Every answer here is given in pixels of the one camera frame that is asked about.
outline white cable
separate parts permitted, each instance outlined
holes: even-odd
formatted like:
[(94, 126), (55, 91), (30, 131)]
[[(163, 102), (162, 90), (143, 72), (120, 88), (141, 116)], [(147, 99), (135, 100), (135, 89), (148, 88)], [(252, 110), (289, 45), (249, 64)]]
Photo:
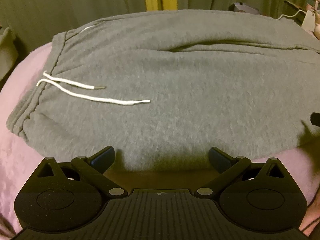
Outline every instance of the white cable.
[(91, 100), (91, 101), (97, 101), (97, 102), (103, 102), (103, 103), (113, 103), (113, 104), (125, 105), (125, 106), (150, 103), (150, 100), (122, 101), (122, 100), (117, 100), (117, 99), (112, 99), (112, 98), (95, 98), (95, 97), (90, 97), (90, 96), (86, 96), (86, 95), (81, 95), (81, 94), (73, 93), (73, 92), (63, 88), (62, 86), (60, 86), (56, 82), (54, 82), (52, 80), (49, 80), (49, 79), (45, 79), (45, 78), (40, 79), (36, 86), (39, 86), (41, 82), (50, 83), (50, 84), (56, 86), (57, 88), (59, 88), (60, 90), (62, 90), (63, 92), (65, 92), (68, 95), (71, 95), (73, 97), (88, 99), (88, 100)]
[(104, 88), (106, 88), (106, 86), (90, 86), (90, 85), (85, 85), (85, 84), (82, 84), (82, 83), (79, 83), (79, 82), (71, 81), (71, 80), (68, 80), (68, 79), (65, 79), (65, 78), (55, 78), (55, 77), (52, 77), (49, 74), (47, 74), (47, 71), (44, 71), (43, 75), (46, 78), (50, 79), (50, 80), (67, 83), (67, 84), (74, 85), (74, 86), (77, 86), (77, 87), (81, 87), (81, 88), (84, 88), (84, 89), (94, 90), (94, 89), (104, 89)]
[(305, 11), (299, 10), (299, 11), (297, 11), (297, 12), (296, 12), (294, 15), (292, 15), (292, 16), (282, 14), (282, 15), (281, 15), (278, 19), (276, 19), (276, 20), (280, 20), (283, 16), (290, 17), (290, 18), (295, 17), (299, 12), (303, 12), (304, 14), (306, 14)]

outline metal screw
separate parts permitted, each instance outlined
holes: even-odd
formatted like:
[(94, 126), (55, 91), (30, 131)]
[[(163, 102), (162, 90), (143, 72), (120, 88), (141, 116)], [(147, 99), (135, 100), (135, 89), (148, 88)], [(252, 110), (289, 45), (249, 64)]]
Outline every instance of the metal screw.
[(208, 187), (201, 187), (200, 189), (197, 190), (197, 192), (200, 195), (210, 195), (213, 193), (212, 189), (208, 188)]
[(124, 190), (119, 187), (114, 187), (111, 190), (109, 190), (109, 193), (113, 196), (120, 196), (124, 193)]

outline white drawstring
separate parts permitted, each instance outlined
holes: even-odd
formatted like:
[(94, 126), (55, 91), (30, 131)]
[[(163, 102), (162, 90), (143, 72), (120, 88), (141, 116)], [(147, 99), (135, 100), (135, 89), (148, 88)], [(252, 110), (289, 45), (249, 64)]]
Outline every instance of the white drawstring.
[(91, 27), (93, 27), (94, 25), (91, 25), (91, 26), (88, 26), (88, 27), (85, 27), (82, 31), (80, 31), (79, 32), (79, 34), (81, 33), (81, 32), (83, 32), (83, 31), (85, 31), (86, 29), (89, 29), (89, 28), (91, 28)]
[(49, 79), (40, 79), (37, 83), (36, 86), (39, 86), (41, 82), (46, 82), (49, 84), (52, 84), (54, 86), (56, 86), (57, 88), (59, 88), (60, 90), (62, 90), (63, 92), (67, 93), (68, 95), (71, 95), (73, 97), (78, 97), (78, 98), (83, 98), (83, 99), (87, 99), (87, 100), (91, 100), (91, 101), (97, 101), (97, 102), (103, 102), (103, 103), (113, 103), (113, 104), (117, 104), (117, 105), (137, 105), (137, 104), (146, 104), (146, 103), (150, 103), (150, 100), (140, 100), (140, 101), (122, 101), (122, 100), (117, 100), (117, 99), (112, 99), (112, 98), (95, 98), (95, 97), (90, 97), (90, 96), (86, 96), (86, 95), (82, 95), (82, 94), (77, 94), (77, 93), (73, 93), (65, 88), (63, 88), (62, 86), (60, 86), (59, 84), (57, 84), (55, 81), (58, 82), (64, 82), (70, 85), (75, 85), (77, 87), (81, 87), (81, 88), (85, 88), (85, 89), (104, 89), (106, 88), (106, 86), (89, 86), (89, 85), (85, 85), (85, 84), (81, 84), (79, 82), (74, 82), (68, 79), (64, 79), (64, 78), (54, 78), (50, 75), (48, 75), (46, 73), (46, 71), (44, 71), (43, 75)]
[(82, 83), (79, 83), (79, 82), (71, 81), (71, 80), (68, 80), (68, 79), (65, 79), (65, 78), (54, 78), (54, 77), (48, 75), (47, 71), (44, 71), (43, 75), (46, 78), (49, 78), (50, 80), (67, 83), (67, 84), (74, 85), (74, 86), (77, 86), (77, 87), (80, 87), (80, 88), (84, 88), (84, 89), (94, 90), (94, 89), (105, 89), (106, 88), (106, 86), (89, 86), (89, 85), (85, 85), (85, 84), (82, 84)]

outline pink object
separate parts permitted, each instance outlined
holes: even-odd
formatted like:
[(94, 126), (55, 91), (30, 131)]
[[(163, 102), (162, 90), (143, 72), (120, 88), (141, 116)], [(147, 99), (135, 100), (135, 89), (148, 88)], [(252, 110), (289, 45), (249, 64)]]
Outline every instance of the pink object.
[(13, 71), (0, 92), (0, 239), (6, 222), (12, 233), (21, 231), (13, 209), (14, 200), (43, 157), (6, 128), (6, 121), (24, 94), (35, 84), (51, 51), (51, 43), (31, 52)]
[(310, 11), (312, 11), (312, 10), (314, 10), (315, 8), (313, 7), (313, 6), (311, 6), (310, 4), (307, 4), (307, 6), (306, 6), (306, 10), (308, 11), (308, 10), (310, 10)]
[[(18, 101), (34, 85), (51, 51), (51, 43), (34, 50), (13, 71), (0, 92), (0, 239), (7, 240), (21, 231), (14, 212), (14, 200), (29, 176), (42, 161), (43, 157), (29, 147), (22, 138), (9, 132), (6, 120)], [(286, 150), (277, 157), (284, 164), (311, 203), (320, 184), (318, 171), (318, 149), (320, 140), (306, 146)], [(266, 162), (268, 158), (253, 160)], [(320, 192), (315, 204), (308, 208), (301, 229), (320, 216)], [(314, 228), (305, 232), (309, 235)]]

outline pink bedsheet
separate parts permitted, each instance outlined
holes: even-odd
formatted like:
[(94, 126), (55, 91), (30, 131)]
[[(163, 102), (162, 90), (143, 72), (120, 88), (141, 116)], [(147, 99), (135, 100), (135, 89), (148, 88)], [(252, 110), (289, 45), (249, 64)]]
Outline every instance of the pink bedsheet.
[(0, 239), (6, 238), (1, 231), (8, 231), (8, 222), (13, 234), (21, 231), (13, 203), (16, 195), (43, 157), (29, 147), (22, 138), (9, 132), (6, 120), (18, 101), (31, 88), (51, 51), (51, 43), (31, 52), (13, 71), (0, 92)]
[[(51, 43), (39, 47), (13, 71), (0, 92), (0, 239), (7, 240), (21, 231), (13, 204), (16, 195), (43, 157), (22, 138), (7, 130), (5, 122), (22, 96), (35, 84), (50, 53)], [(274, 154), (288, 169), (310, 204), (320, 183), (320, 140), (301, 148)], [(265, 162), (267, 158), (253, 160)], [(308, 208), (301, 229), (320, 216), (320, 193)], [(309, 235), (312, 229), (305, 231)]]

